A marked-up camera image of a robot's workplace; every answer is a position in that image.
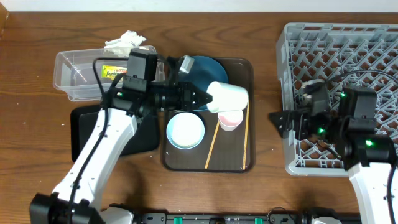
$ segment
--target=wooden chopstick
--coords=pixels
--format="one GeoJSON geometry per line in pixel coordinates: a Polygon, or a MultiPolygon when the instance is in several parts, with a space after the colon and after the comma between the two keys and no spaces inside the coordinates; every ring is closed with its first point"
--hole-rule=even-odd
{"type": "Polygon", "coordinates": [[[209,166],[209,162],[210,162],[210,157],[211,157],[211,152],[213,152],[213,146],[214,146],[214,142],[216,141],[216,136],[217,136],[217,132],[218,132],[218,127],[220,126],[220,121],[217,121],[217,126],[216,126],[216,131],[214,132],[214,136],[213,136],[213,140],[211,141],[211,146],[210,146],[210,150],[209,150],[209,155],[207,156],[207,161],[206,161],[206,165],[205,165],[205,169],[207,169],[207,167],[209,166]]]}
{"type": "Polygon", "coordinates": [[[249,100],[248,108],[246,108],[246,130],[244,131],[244,147],[243,147],[243,165],[242,170],[246,168],[246,148],[248,144],[248,127],[249,127],[249,100]]]}

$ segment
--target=blue plate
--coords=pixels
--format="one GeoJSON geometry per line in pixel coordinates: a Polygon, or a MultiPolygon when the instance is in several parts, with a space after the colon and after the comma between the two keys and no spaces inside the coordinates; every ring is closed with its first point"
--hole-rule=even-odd
{"type": "MultiPolygon", "coordinates": [[[[228,83],[228,76],[225,69],[216,60],[205,56],[193,56],[195,59],[190,73],[180,78],[181,82],[191,82],[202,91],[207,91],[213,81],[228,83]]],[[[196,111],[207,110],[203,105],[196,111]]]]}

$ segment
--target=white tissue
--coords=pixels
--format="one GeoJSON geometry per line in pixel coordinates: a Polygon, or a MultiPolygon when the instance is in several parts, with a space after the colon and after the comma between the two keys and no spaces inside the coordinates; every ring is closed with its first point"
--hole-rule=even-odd
{"type": "Polygon", "coordinates": [[[137,47],[140,46],[145,40],[145,37],[137,35],[137,32],[127,31],[119,39],[105,41],[105,49],[117,54],[120,57],[128,57],[130,49],[112,49],[115,47],[137,47]]]}

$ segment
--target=wire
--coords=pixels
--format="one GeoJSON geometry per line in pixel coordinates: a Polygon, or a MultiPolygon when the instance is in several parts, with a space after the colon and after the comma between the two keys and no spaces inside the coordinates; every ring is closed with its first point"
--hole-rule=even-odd
{"type": "Polygon", "coordinates": [[[327,83],[330,83],[332,81],[335,81],[335,80],[343,78],[343,77],[346,77],[348,75],[352,75],[352,74],[355,74],[355,73],[364,73],[364,72],[374,72],[374,73],[385,75],[385,76],[389,77],[390,79],[394,80],[396,82],[396,84],[398,84],[398,78],[394,77],[393,75],[388,74],[387,72],[383,72],[383,71],[380,71],[380,70],[355,70],[355,71],[350,71],[350,72],[335,76],[333,78],[330,78],[330,79],[326,80],[323,84],[326,85],[327,83]]]}
{"type": "Polygon", "coordinates": [[[271,211],[269,211],[269,213],[268,213],[268,215],[267,215],[267,218],[268,218],[268,221],[270,222],[270,223],[274,223],[273,221],[271,221],[271,219],[269,218],[269,216],[272,214],[272,212],[275,210],[275,209],[283,209],[283,211],[285,211],[286,212],[286,214],[294,221],[294,223],[297,223],[297,220],[295,219],[295,218],[293,218],[289,213],[288,213],[288,211],[284,208],[284,207],[281,207],[281,206],[276,206],[276,207],[274,207],[273,209],[271,209],[271,211]]]}
{"type": "Polygon", "coordinates": [[[390,213],[391,224],[396,224],[394,209],[392,209],[392,178],[394,177],[394,172],[396,171],[397,168],[398,168],[398,159],[391,167],[391,171],[387,179],[387,203],[388,203],[388,210],[390,211],[389,213],[390,213]]]}
{"type": "MultiPolygon", "coordinates": [[[[105,91],[104,88],[102,86],[100,77],[98,76],[97,70],[96,70],[96,63],[99,60],[119,60],[119,61],[126,61],[128,60],[128,58],[111,58],[111,57],[99,57],[97,59],[95,59],[93,61],[93,71],[94,71],[94,75],[95,78],[97,80],[98,86],[99,86],[99,90],[101,92],[101,96],[102,99],[105,99],[106,95],[105,95],[105,91]]],[[[70,198],[69,198],[69,205],[68,205],[68,218],[67,218],[67,223],[71,224],[72,223],[72,210],[73,210],[73,203],[75,201],[75,195],[76,195],[76,191],[79,188],[79,182],[80,179],[90,161],[90,159],[93,157],[94,152],[96,151],[97,147],[99,146],[101,140],[104,138],[105,133],[106,133],[106,128],[108,127],[108,106],[103,106],[103,110],[105,112],[105,118],[104,118],[104,126],[102,129],[102,132],[100,132],[98,140],[95,142],[95,145],[93,146],[93,149],[90,151],[90,153],[88,154],[85,162],[83,163],[83,165],[81,166],[79,173],[76,176],[75,181],[73,182],[73,187],[72,187],[72,191],[70,193],[70,198]]]]}

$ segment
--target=white cup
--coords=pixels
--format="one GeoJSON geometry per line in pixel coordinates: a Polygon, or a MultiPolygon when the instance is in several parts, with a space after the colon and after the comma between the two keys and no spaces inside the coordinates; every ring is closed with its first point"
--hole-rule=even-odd
{"type": "Polygon", "coordinates": [[[218,113],[220,126],[225,131],[233,131],[238,127],[243,120],[243,111],[227,111],[218,113]]]}
{"type": "Polygon", "coordinates": [[[213,97],[213,101],[207,104],[212,113],[243,110],[248,105],[248,91],[240,86],[214,81],[206,92],[213,97]]]}

